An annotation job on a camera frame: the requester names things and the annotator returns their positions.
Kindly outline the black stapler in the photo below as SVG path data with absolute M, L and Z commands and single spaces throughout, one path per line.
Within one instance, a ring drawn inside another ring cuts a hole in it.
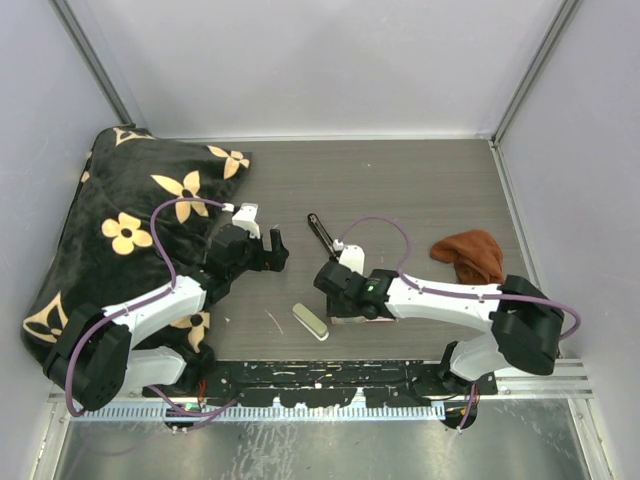
M 314 235 L 319 239 L 323 248 L 327 251 L 329 258 L 333 261 L 337 261 L 339 254 L 334 249 L 334 239 L 329 235 L 328 231 L 319 220 L 319 217 L 315 213 L 310 213 L 307 215 L 307 223 Z

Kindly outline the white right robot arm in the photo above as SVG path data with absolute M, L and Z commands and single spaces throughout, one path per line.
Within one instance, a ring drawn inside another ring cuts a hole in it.
M 364 251 L 341 245 L 314 279 L 334 318 L 429 319 L 478 331 L 450 343 L 438 379 L 459 394 L 482 376 L 513 367 L 531 375 L 553 373 L 564 323 L 562 307 L 528 280 L 510 275 L 501 284 L 427 281 L 397 270 L 362 272 Z

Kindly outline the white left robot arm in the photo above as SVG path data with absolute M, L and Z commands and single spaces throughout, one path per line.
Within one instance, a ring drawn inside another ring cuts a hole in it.
M 158 250 L 169 281 L 135 298 L 98 308 L 79 306 L 43 363 L 43 372 L 64 391 L 74 417 L 97 411 L 121 391 L 166 385 L 178 396 L 194 393 L 199 370 L 172 348 L 139 349 L 139 344 L 173 321 L 190 318 L 231 290 L 247 271 L 284 269 L 289 252 L 277 228 L 262 235 L 258 207 L 221 205 L 231 213 L 229 224 L 215 234 L 204 265 L 178 274 L 164 248 Z

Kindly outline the red white staple box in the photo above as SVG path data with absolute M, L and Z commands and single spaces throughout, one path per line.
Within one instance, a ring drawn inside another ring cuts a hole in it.
M 340 315 L 339 313 L 330 313 L 329 319 L 334 325 L 348 325 L 348 324 L 375 324 L 375 323 L 393 323 L 394 319 L 386 317 L 377 317 L 374 319 L 368 319 L 365 316 L 355 316 L 348 314 L 347 316 Z

